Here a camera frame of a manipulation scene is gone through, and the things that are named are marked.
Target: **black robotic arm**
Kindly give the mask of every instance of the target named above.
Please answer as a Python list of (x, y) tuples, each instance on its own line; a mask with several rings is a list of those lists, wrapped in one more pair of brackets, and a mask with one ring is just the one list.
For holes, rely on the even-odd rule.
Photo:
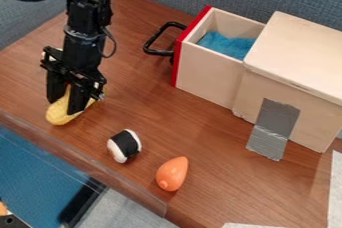
[[(103, 98), (106, 79), (98, 66), (102, 57), (114, 55), (116, 42), (105, 28), (113, 15), (110, 0), (67, 0), (67, 14), (63, 51), (45, 47), (41, 66), (47, 70), (47, 98), (50, 103), (63, 97), (67, 85), (70, 85), (67, 115), (73, 115), (83, 111), (90, 98)], [(109, 56), (103, 54), (107, 36), (114, 43)]]

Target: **cable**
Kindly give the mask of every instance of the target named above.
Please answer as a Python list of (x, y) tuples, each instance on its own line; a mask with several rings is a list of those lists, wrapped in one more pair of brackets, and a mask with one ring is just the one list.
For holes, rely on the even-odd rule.
[(113, 47), (112, 52), (111, 52), (108, 56), (106, 56), (106, 55), (101, 51), (101, 49), (100, 49), (100, 44), (98, 45), (98, 50), (99, 50), (99, 52), (101, 53), (101, 56), (102, 56), (103, 58), (110, 58), (110, 57), (112, 57), (112, 56), (116, 53), (116, 50), (117, 50), (116, 40), (115, 40), (114, 36), (110, 33), (110, 31), (107, 30), (107, 28), (103, 27), (103, 28), (101, 28), (101, 29), (102, 29), (102, 31), (104, 32), (104, 34), (113, 42), (114, 47)]

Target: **white and black toy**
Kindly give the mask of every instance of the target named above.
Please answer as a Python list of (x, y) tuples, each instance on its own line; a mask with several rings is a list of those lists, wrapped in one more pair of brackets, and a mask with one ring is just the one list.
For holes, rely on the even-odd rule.
[(141, 152), (141, 142), (135, 132), (125, 129), (108, 140), (107, 148), (116, 162), (125, 163)]

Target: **box lid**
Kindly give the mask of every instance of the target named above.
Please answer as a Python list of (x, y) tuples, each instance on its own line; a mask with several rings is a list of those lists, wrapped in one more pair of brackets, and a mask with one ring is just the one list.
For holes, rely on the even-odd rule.
[(342, 32), (275, 12), (246, 68), (342, 106)]

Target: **white box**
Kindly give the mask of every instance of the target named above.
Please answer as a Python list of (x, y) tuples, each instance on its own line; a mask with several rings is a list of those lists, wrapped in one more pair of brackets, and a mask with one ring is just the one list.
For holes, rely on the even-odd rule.
[(342, 128), (342, 32), (276, 12), (244, 66), (234, 114), (255, 123), (264, 98), (294, 106), (290, 139), (326, 151)]
[(257, 38), (263, 28), (262, 23), (206, 7), (177, 40), (172, 85), (231, 109), (244, 72), (242, 62), (196, 43), (211, 30), (229, 38)]

